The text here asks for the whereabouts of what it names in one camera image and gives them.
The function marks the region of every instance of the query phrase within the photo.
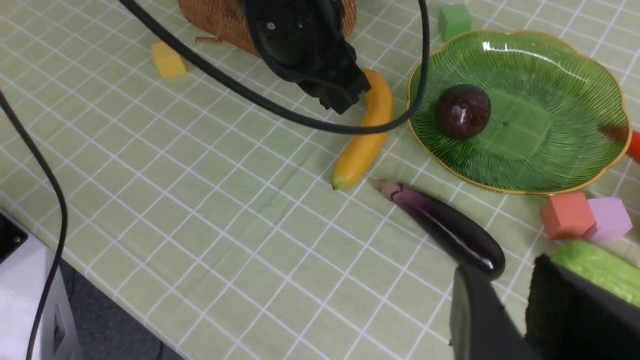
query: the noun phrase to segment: glass plate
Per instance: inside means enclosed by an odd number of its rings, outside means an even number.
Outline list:
[[[408,103],[422,70],[410,77]],[[491,117],[474,138],[451,140],[433,104],[453,85],[480,86]],[[618,82],[595,60],[544,33],[472,31],[431,55],[424,101],[410,120],[416,140],[462,179],[505,193],[583,188],[619,161],[632,126]]]

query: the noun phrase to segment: yellow cube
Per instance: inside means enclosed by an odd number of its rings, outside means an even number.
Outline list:
[[[182,58],[169,45],[158,42],[151,46],[151,50],[154,64],[163,78],[173,78],[187,73]]]

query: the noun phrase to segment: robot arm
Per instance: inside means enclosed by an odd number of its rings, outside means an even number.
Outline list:
[[[342,36],[341,0],[236,1],[269,68],[326,109],[343,114],[371,89]]]

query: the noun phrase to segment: gray carpet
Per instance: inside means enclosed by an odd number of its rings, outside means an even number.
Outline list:
[[[178,360],[164,346],[158,357],[160,340],[107,298],[81,274],[66,263],[60,270],[71,296],[71,311],[82,346],[83,357],[90,360]]]

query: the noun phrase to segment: green cube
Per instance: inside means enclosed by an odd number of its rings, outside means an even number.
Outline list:
[[[443,41],[471,31],[473,18],[465,4],[445,5],[440,9],[438,25]]]

